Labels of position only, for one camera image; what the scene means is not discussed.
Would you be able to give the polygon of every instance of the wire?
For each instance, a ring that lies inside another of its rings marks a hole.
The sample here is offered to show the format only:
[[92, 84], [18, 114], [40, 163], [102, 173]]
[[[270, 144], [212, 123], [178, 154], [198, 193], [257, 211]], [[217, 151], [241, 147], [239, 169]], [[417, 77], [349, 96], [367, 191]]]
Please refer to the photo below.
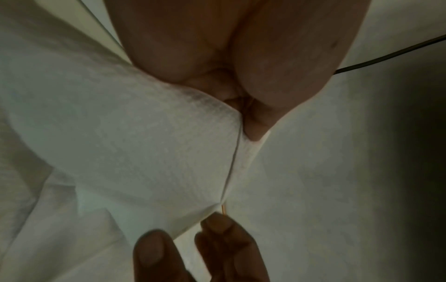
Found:
[[371, 66], [371, 65], [374, 65], [374, 64], [386, 61], [388, 59], [392, 59], [392, 58], [401, 56], [403, 54], [415, 51], [417, 49], [421, 49], [423, 47], [426, 47], [426, 46], [429, 46], [429, 45], [432, 45], [432, 44], [435, 44], [435, 43], [442, 42], [444, 40], [446, 40], [446, 34], [442, 35], [442, 36], [439, 36], [437, 38], [434, 38], [434, 39], [431, 39], [431, 40], [428, 40], [428, 41], [424, 41], [424, 42], [421, 42], [419, 44], [416, 44], [416, 45], [404, 48], [402, 50], [393, 52], [393, 53], [388, 54], [386, 56], [382, 56], [382, 57], [379, 57], [379, 58], [376, 58], [376, 59], [373, 59], [373, 60], [370, 60], [370, 61], [367, 61], [367, 62], [364, 62], [364, 63], [356, 64], [356, 65], [353, 65], [353, 66], [347, 66], [347, 67], [340, 68], [339, 70], [335, 71], [334, 74], [339, 74], [339, 73], [343, 73], [343, 72], [349, 72], [349, 71], [357, 70], [357, 69], [360, 69], [360, 68], [363, 68], [363, 67], [366, 67], [366, 66]]

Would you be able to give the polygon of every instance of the cable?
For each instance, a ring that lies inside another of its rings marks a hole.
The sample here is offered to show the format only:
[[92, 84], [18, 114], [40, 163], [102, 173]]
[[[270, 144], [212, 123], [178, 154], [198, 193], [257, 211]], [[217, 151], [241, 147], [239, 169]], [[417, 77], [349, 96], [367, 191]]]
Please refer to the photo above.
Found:
[[349, 71], [357, 70], [357, 69], [360, 69], [360, 68], [363, 68], [363, 67], [366, 67], [366, 66], [371, 66], [371, 65], [383, 62], [385, 60], [392, 59], [392, 58], [398, 57], [400, 55], [403, 55], [403, 54], [415, 51], [417, 49], [420, 49], [420, 48], [423, 48], [423, 47], [426, 47], [426, 46], [429, 46], [429, 45], [432, 45], [432, 44], [435, 44], [435, 43], [442, 42], [444, 40], [446, 40], [446, 34], [442, 35], [442, 36], [439, 36], [437, 38], [434, 38], [434, 39], [431, 39], [431, 40], [428, 40], [428, 41], [424, 41], [424, 42], [421, 42], [419, 44], [410, 46], [408, 48], [404, 48], [402, 50], [393, 52], [393, 53], [388, 54], [386, 56], [382, 56], [382, 57], [379, 57], [379, 58], [376, 58], [376, 59], [373, 59], [373, 60], [370, 60], [370, 61], [367, 61], [367, 62], [364, 62], [364, 63], [356, 64], [356, 65], [353, 65], [353, 66], [347, 66], [347, 67], [340, 68], [339, 70], [335, 71], [334, 74], [339, 74], [339, 73], [343, 73], [343, 72], [349, 72]]

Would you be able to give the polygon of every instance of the human hand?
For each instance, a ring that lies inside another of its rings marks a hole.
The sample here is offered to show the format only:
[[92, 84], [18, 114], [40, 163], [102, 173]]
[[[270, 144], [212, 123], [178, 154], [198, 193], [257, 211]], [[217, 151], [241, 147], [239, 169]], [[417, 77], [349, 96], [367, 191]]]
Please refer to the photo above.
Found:
[[[214, 213], [201, 222], [195, 245], [211, 282], [269, 282], [254, 239], [231, 218]], [[195, 282], [164, 231], [143, 235], [133, 250], [135, 282]]]
[[105, 0], [133, 63], [241, 111], [259, 140], [314, 96], [347, 53], [370, 0]]

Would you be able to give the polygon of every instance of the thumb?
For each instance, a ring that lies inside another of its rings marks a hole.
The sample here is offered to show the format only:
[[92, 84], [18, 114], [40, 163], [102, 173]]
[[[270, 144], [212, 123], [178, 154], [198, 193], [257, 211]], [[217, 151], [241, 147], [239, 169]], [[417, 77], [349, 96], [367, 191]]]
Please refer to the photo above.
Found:
[[258, 100], [243, 112], [243, 130], [251, 141], [260, 140], [293, 107], [274, 108]]
[[135, 282], [194, 282], [172, 240], [164, 231], [143, 235], [133, 249]]

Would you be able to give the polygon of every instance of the hand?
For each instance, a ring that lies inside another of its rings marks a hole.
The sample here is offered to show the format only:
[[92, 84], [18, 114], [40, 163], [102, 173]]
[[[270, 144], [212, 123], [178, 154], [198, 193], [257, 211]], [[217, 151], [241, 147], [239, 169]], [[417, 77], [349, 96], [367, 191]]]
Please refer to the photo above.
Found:
[[314, 96], [347, 53], [370, 0], [105, 0], [133, 63], [243, 114], [259, 140]]
[[[254, 239], [235, 221], [214, 213], [201, 222], [195, 244], [212, 276], [211, 282], [269, 282]], [[133, 250], [135, 282], [195, 282], [170, 236], [155, 230]]]

